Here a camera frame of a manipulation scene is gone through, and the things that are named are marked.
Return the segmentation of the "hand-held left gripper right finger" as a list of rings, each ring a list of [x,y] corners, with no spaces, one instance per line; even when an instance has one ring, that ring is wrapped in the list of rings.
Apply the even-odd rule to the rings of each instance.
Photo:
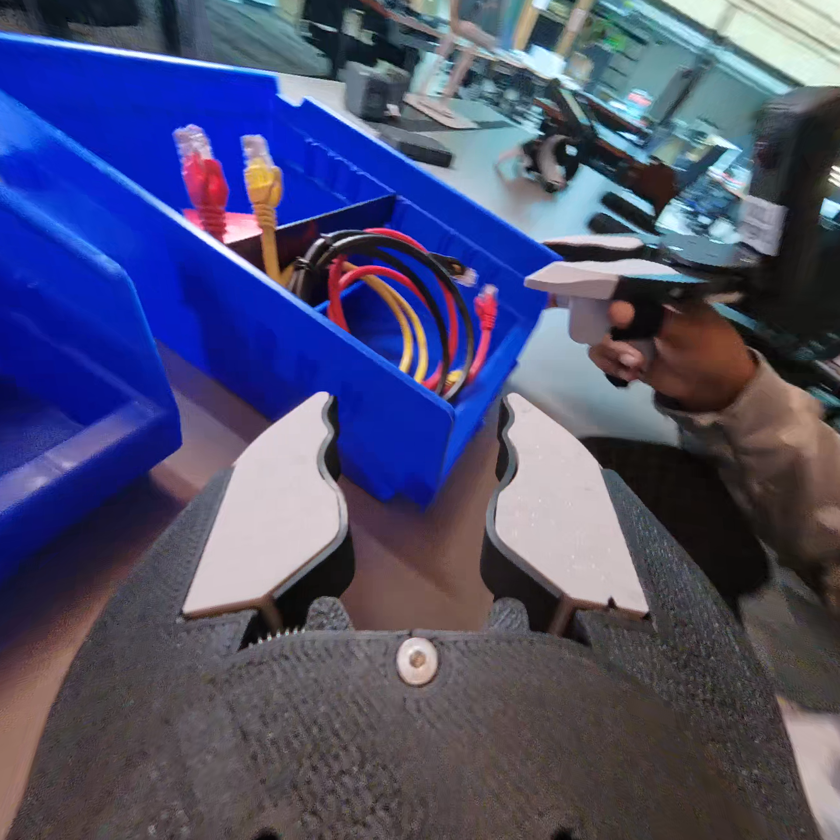
[[[496,477],[480,576],[494,602],[518,602],[528,629],[565,635],[577,613],[648,615],[602,468],[523,395],[501,401]]]

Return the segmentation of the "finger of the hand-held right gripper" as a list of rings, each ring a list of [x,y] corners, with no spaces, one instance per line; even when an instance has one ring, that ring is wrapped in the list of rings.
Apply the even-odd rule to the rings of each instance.
[[[666,303],[685,295],[685,278],[648,259],[556,260],[531,273],[524,286],[557,298]]]
[[[571,235],[547,239],[543,245],[559,259],[572,263],[612,263],[641,259],[648,253],[648,237],[642,235]]]

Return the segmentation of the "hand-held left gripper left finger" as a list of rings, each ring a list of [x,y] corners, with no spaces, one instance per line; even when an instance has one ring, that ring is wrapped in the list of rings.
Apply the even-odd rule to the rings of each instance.
[[[255,612],[269,631],[306,622],[354,577],[339,486],[338,402],[316,392],[257,437],[230,471],[182,606],[184,618]]]

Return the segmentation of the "blue plastic bin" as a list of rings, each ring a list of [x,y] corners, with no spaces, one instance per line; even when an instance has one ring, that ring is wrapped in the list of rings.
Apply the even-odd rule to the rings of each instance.
[[[274,74],[15,35],[1,58],[3,197],[113,260],[153,336],[260,413],[334,394],[344,473],[377,499],[428,504],[516,366],[545,305],[523,279],[553,254],[330,110],[292,104]],[[235,211],[248,204],[239,139],[260,134],[284,175],[280,225],[393,227],[498,288],[488,360],[454,404],[375,352],[396,339],[369,290],[347,290],[355,332],[342,332],[184,218],[172,133],[190,123]]]
[[[2,93],[1,580],[181,445],[136,189]]]

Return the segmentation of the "red ethernet switch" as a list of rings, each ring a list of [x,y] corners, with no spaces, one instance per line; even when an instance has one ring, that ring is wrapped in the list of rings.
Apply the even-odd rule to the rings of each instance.
[[[184,218],[196,228],[209,233],[209,229],[204,225],[199,213],[194,208],[185,208],[182,210]],[[231,245],[243,241],[248,238],[261,236],[261,228],[257,224],[257,220],[252,213],[236,213],[226,211],[224,216],[225,231],[220,239],[226,245]]]

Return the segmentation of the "person's right forearm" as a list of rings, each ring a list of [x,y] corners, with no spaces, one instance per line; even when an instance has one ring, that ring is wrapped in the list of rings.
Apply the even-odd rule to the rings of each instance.
[[[688,412],[656,394],[689,446],[708,456],[759,539],[838,615],[839,436],[821,404],[782,379],[761,353],[733,404]]]

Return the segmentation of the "person's right hand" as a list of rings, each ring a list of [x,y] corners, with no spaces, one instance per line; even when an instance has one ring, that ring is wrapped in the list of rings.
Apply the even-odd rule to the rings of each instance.
[[[735,403],[757,373],[758,362],[737,330],[702,301],[666,308],[655,352],[606,333],[588,349],[604,374],[643,382],[688,413],[716,413]]]

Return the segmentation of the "wooden easel with black board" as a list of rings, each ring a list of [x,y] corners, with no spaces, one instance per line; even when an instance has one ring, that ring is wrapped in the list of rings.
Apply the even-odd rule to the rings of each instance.
[[[497,53],[496,37],[465,14],[468,2],[448,2],[448,28],[438,41],[431,64],[420,76],[415,89],[408,91],[403,103],[449,130],[474,130],[477,124],[452,109],[461,82],[481,51]],[[446,76],[442,92],[433,94],[432,83],[444,63],[458,51],[455,67]]]

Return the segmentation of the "black flat device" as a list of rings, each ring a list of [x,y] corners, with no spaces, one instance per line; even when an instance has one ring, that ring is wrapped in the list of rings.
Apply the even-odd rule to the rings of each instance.
[[[395,125],[380,126],[377,139],[416,163],[448,169],[454,161],[453,153],[439,141]]]

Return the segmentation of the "small grey box device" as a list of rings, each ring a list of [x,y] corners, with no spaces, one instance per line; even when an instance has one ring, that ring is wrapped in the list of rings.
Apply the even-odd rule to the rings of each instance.
[[[344,107],[366,122],[389,122],[401,117],[413,73],[386,61],[366,66],[349,61],[342,71]]]

